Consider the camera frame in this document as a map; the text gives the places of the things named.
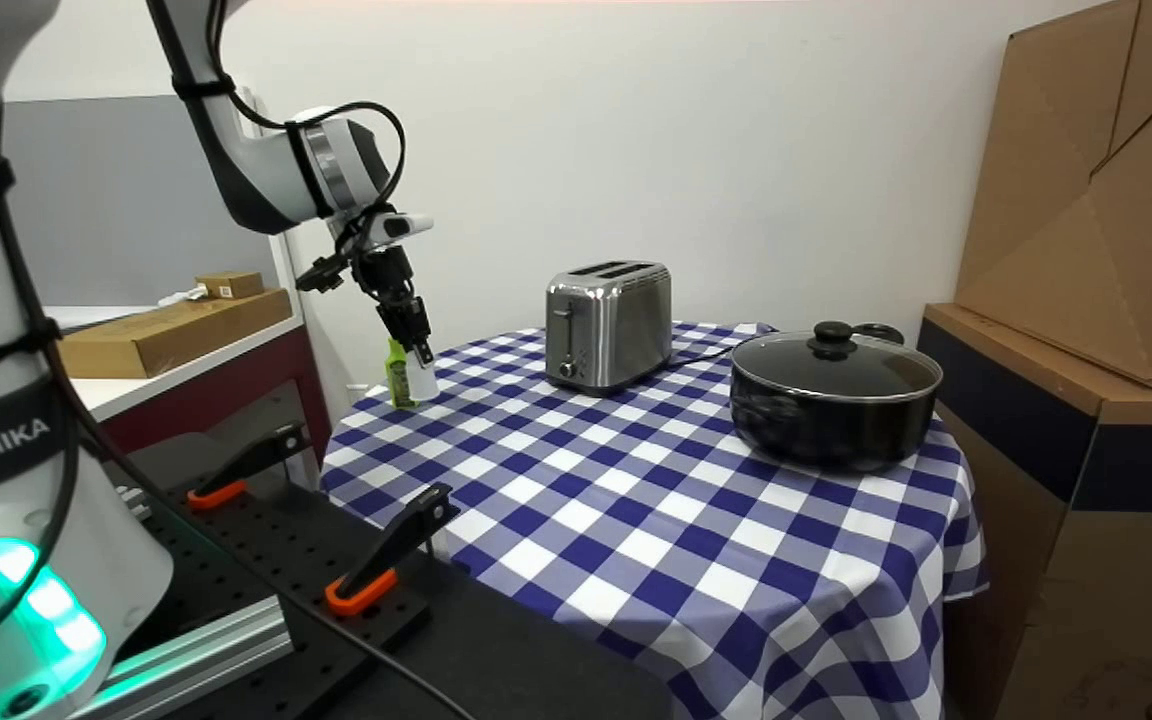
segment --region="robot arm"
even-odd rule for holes
[[[390,173],[372,131],[336,112],[291,124],[256,115],[221,67],[221,30],[240,3],[243,0],[150,0],[176,96],[193,115],[227,218],[253,234],[283,234],[326,218],[336,237],[336,258],[318,262],[300,278],[300,288],[328,291],[341,286],[341,272],[353,270],[356,286],[378,302],[390,338],[427,366],[427,315],[401,250],[401,240],[425,223],[390,209],[405,159]]]

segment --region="green object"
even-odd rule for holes
[[[39,549],[30,541],[0,541],[0,596],[14,596],[23,584],[38,557]],[[38,677],[30,677],[23,689],[39,685],[51,701],[86,689],[108,648],[105,627],[51,568],[34,580],[14,623],[34,639],[34,655],[39,655]]]
[[[415,405],[411,405],[411,388],[407,388],[407,351],[405,351],[401,341],[390,341],[384,386],[390,386],[390,405],[391,405],[397,411],[415,410]]]

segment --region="gray wall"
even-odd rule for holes
[[[43,303],[153,303],[201,272],[260,272],[174,96],[14,100],[14,218]]]

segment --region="white wall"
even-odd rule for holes
[[[690,320],[913,332],[951,291],[1005,36],[1084,3],[256,0],[225,55],[278,112],[405,115],[441,344],[539,324],[543,286],[603,258],[664,262]],[[63,0],[7,87],[145,91],[167,91],[145,0]],[[298,234],[300,263],[326,250]],[[341,416],[384,332],[353,288],[310,315]]]

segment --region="toaster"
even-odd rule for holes
[[[660,263],[603,262],[561,272],[543,291],[543,377],[614,391],[673,357],[673,281]]]

